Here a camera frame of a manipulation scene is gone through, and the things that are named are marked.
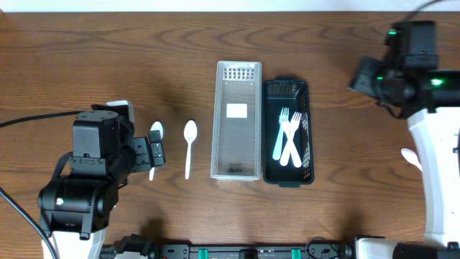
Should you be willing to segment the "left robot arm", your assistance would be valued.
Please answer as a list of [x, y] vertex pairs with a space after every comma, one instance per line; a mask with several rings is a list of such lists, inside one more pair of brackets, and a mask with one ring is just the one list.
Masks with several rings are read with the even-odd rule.
[[39, 225], [44, 258], [98, 258], [119, 189], [132, 173], [165, 164], [163, 127], [134, 135], [134, 108], [127, 100], [94, 104], [73, 123], [73, 151], [64, 154], [40, 191]]

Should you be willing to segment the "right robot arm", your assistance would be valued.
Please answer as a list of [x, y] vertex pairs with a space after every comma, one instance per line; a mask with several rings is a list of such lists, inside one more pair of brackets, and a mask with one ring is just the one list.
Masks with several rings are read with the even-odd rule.
[[361, 59], [349, 87], [408, 123], [421, 165], [425, 242], [357, 237], [349, 258], [459, 257], [459, 71], [438, 69], [436, 24], [396, 22], [383, 60]]

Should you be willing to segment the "white plastic spoon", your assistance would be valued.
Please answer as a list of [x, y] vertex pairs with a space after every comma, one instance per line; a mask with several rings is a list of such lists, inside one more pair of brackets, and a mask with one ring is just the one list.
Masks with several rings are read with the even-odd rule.
[[193, 141], [197, 138], [198, 127], [194, 120], [189, 120], [184, 128], [184, 138], [188, 144], [186, 161], [185, 161], [185, 179], [190, 178], [190, 166], [191, 166], [191, 149]]
[[418, 170], [422, 171], [422, 165], [418, 159], [418, 155], [408, 148], [403, 148], [401, 151], [401, 155], [406, 159], [407, 162], [414, 165]]
[[[151, 128], [150, 128], [150, 131], [152, 131], [152, 130], [159, 130], [160, 133], [161, 133], [161, 137], [163, 138], [163, 132], [164, 132], [164, 130], [163, 130], [163, 126], [162, 126], [162, 123], [161, 123], [161, 122], [158, 122], [158, 121], [154, 122], [153, 125], [152, 125]], [[152, 169], [151, 169], [150, 172], [149, 172], [149, 180], [150, 180], [150, 181], [152, 181], [153, 178], [154, 178], [155, 169], [156, 169], [156, 167], [152, 167]]]

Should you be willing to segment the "pale green plastic fork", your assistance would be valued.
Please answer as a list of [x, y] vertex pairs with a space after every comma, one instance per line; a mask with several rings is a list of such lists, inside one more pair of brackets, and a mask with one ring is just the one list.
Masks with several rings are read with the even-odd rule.
[[277, 138], [275, 141], [275, 146], [272, 152], [272, 159], [273, 160], [279, 160], [281, 158], [281, 153], [282, 153], [282, 141], [283, 141], [283, 129], [282, 129], [282, 123], [287, 120], [289, 117], [289, 109], [287, 107], [283, 107], [281, 109], [280, 115], [279, 115], [279, 130], [277, 133]]

